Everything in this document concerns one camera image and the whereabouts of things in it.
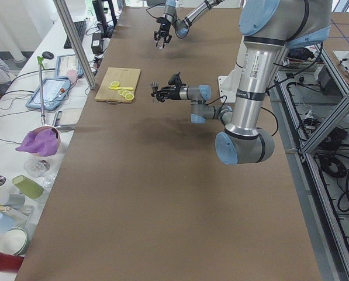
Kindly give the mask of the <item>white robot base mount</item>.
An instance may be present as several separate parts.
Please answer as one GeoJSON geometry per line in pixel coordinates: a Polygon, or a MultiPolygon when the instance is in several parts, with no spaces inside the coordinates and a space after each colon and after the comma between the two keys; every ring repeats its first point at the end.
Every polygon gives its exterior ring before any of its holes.
{"type": "Polygon", "coordinates": [[[240,83],[246,51],[247,48],[244,44],[244,35],[242,35],[234,69],[227,76],[218,76],[219,95],[225,95],[227,103],[231,104],[236,100],[236,93],[240,83]]]}

